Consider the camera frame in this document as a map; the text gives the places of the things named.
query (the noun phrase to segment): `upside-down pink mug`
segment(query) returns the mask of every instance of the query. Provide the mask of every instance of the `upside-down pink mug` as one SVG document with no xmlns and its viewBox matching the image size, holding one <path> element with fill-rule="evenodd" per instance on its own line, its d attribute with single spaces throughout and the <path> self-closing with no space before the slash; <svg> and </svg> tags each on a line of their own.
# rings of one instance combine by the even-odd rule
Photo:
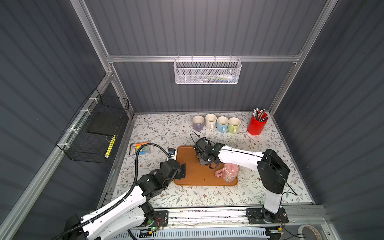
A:
<svg viewBox="0 0 384 240">
<path fill-rule="evenodd" d="M 222 169 L 215 172 L 215 176 L 222 177 L 226 182 L 232 182 L 236 179 L 239 171 L 240 168 L 238 165 L 233 163 L 226 163 Z"/>
</svg>

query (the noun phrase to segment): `pink mug handle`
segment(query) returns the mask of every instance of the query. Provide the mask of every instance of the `pink mug handle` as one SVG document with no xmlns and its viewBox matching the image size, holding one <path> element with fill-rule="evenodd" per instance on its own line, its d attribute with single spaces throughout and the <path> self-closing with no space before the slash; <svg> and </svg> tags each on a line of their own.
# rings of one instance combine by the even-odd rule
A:
<svg viewBox="0 0 384 240">
<path fill-rule="evenodd" d="M 222 174 L 222 172 L 224 171 L 224 168 L 222 168 L 222 169 L 220 169 L 220 170 L 217 170 L 216 172 L 215 172 L 215 176 L 216 177 L 221 177 L 223 174 Z"/>
</svg>

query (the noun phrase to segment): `orange tray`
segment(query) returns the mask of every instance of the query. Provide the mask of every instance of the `orange tray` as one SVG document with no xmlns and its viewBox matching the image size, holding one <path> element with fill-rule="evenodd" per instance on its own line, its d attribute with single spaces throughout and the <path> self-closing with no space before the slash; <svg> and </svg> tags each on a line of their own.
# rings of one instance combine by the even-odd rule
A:
<svg viewBox="0 0 384 240">
<path fill-rule="evenodd" d="M 185 178 L 175 179 L 177 185 L 188 186 L 235 186 L 237 185 L 237 177 L 232 182 L 226 182 L 221 177 L 215 177 L 215 172 L 224 167 L 224 163 L 220 163 L 215 169 L 201 165 L 196 158 L 195 150 L 192 146 L 180 146 L 177 148 L 176 160 L 181 164 L 185 163 Z"/>
</svg>

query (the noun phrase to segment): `red cup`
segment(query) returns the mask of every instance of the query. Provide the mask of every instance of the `red cup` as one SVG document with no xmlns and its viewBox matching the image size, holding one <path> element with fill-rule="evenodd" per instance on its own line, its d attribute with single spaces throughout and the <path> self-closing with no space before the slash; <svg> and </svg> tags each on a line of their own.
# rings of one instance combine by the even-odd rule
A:
<svg viewBox="0 0 384 240">
<path fill-rule="evenodd" d="M 267 116 L 268 115 L 266 113 L 263 113 L 260 119 L 263 119 Z M 268 121 L 268 118 L 265 121 L 260 122 L 253 115 L 251 115 L 251 120 L 249 121 L 247 131 L 252 135 L 259 135 L 262 132 L 267 121 Z"/>
</svg>

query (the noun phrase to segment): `floral table surface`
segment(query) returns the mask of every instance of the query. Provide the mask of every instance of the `floral table surface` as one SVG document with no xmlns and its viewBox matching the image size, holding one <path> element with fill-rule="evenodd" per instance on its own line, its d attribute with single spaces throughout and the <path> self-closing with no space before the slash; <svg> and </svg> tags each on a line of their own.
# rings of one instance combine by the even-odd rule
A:
<svg viewBox="0 0 384 240">
<path fill-rule="evenodd" d="M 217 117 L 237 117 L 242 125 L 236 134 L 219 133 L 216 129 L 204 129 L 198 133 L 200 137 L 207 137 L 213 142 L 224 143 L 230 147 L 249 151 L 265 151 L 273 149 L 290 168 L 288 183 L 298 196 L 285 193 L 283 203 L 312 202 L 303 180 L 298 174 L 288 151 L 276 129 L 275 124 L 269 118 L 263 132 L 253 136 L 247 132 L 247 125 L 251 112 L 215 113 Z M 129 143 L 152 142 L 159 144 L 164 149 L 169 147 L 177 149 L 182 145 L 193 145 L 189 131 L 193 130 L 192 118 L 205 114 L 139 114 L 136 118 Z M 160 167 L 160 162 L 166 157 L 158 148 L 152 147 L 152 151 L 139 157 L 139 177 L 148 174 Z M 121 167 L 112 199 L 129 190 L 134 178 L 134 156 L 129 155 L 129 146 Z M 263 204 L 265 188 L 257 172 L 245 167 L 240 167 L 238 184 L 236 186 L 180 186 L 174 182 L 160 195 L 152 198 L 153 207 L 194 207 L 194 206 L 223 206 L 223 205 L 248 205 Z"/>
</svg>

